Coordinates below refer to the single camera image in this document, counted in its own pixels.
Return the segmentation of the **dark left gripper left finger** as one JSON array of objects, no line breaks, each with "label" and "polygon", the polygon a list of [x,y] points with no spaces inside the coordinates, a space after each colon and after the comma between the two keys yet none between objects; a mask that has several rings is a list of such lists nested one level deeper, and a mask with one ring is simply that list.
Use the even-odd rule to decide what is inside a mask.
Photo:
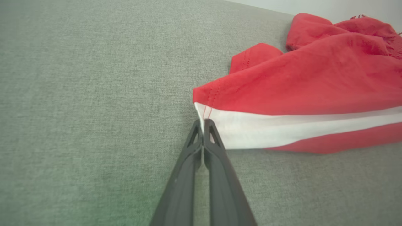
[{"label": "dark left gripper left finger", "polygon": [[195,172],[201,165],[202,136],[201,123],[196,120],[155,209],[151,226],[194,225]]}]

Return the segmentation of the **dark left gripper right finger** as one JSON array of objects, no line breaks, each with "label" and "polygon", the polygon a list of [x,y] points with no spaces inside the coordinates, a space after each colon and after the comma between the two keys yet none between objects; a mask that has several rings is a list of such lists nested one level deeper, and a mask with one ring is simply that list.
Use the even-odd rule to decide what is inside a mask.
[{"label": "dark left gripper right finger", "polygon": [[209,170],[210,225],[256,226],[237,174],[211,119],[204,123],[204,150]]}]

